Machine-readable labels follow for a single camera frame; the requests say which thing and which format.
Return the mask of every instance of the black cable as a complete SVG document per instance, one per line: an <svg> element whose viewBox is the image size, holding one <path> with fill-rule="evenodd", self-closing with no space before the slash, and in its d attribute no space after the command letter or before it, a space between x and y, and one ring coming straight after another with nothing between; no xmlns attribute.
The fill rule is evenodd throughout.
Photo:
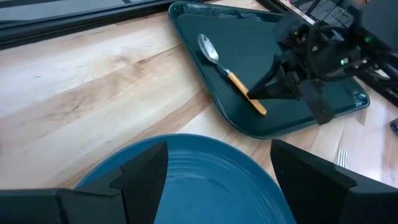
<svg viewBox="0 0 398 224"><path fill-rule="evenodd" d="M317 38L318 34L321 34L323 32L329 31L329 30L334 30L336 32L339 32L343 36L345 36L348 32L347 28L340 27L340 26L331 26L331 25L323 25L321 26L321 23L317 22L316 24L312 25L310 27L310 30L308 32L308 37L307 37L307 48L306 48L306 58L307 58L307 63L310 68L310 71L319 79L324 80L324 81L338 81L342 80L348 77L352 77L353 73L347 73L347 75L342 75L338 77L326 77L323 75L320 75L318 71L318 67L315 65L314 59L313 59L313 43L315 39Z"/></svg>
<svg viewBox="0 0 398 224"><path fill-rule="evenodd" d="M314 0L314 2L312 2L311 6L308 8L308 10L306 11L306 15L307 16L311 16L311 12L316 8L316 6L321 2L321 0Z"/></svg>

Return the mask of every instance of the wood grain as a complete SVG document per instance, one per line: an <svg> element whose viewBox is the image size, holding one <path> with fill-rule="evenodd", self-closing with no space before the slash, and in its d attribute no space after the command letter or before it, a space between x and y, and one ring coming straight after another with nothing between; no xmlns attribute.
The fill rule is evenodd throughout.
<svg viewBox="0 0 398 224"><path fill-rule="evenodd" d="M262 8L255 0L214 4ZM195 133L242 150L275 177L271 141L219 114L167 13L0 51L0 189L74 187L124 146L165 133ZM368 109L280 138L398 187L398 109L371 88Z"/></svg>

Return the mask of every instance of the yellow handle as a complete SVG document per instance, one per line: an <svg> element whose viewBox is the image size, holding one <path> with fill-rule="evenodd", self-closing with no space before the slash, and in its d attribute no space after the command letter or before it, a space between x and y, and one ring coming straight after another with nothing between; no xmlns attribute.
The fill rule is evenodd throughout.
<svg viewBox="0 0 398 224"><path fill-rule="evenodd" d="M228 72L228 78L236 85L236 87L241 90L243 95L250 101L250 103L260 112L262 115L266 115L267 110L261 105L258 100L250 100L248 97L248 89L243 85L243 83L236 77L232 72Z"/></svg>

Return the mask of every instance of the light wood countertop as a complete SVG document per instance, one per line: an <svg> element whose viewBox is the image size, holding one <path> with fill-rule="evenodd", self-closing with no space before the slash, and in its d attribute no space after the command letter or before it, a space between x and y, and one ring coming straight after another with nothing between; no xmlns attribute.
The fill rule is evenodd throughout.
<svg viewBox="0 0 398 224"><path fill-rule="evenodd" d="M264 10L255 0L216 4ZM124 146L195 133L242 150L274 177L271 141L216 110L166 12L0 51L0 189L73 187ZM371 88L368 109L281 139L398 187L398 109Z"/></svg>

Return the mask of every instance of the plate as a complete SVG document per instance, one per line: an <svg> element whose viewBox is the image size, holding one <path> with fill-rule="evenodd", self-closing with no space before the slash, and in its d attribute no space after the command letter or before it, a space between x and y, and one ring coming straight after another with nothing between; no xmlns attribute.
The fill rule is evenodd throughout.
<svg viewBox="0 0 398 224"><path fill-rule="evenodd" d="M155 223L295 223L282 191L249 156L221 141L170 134L139 141L107 158L78 187L159 141L169 167Z"/></svg>

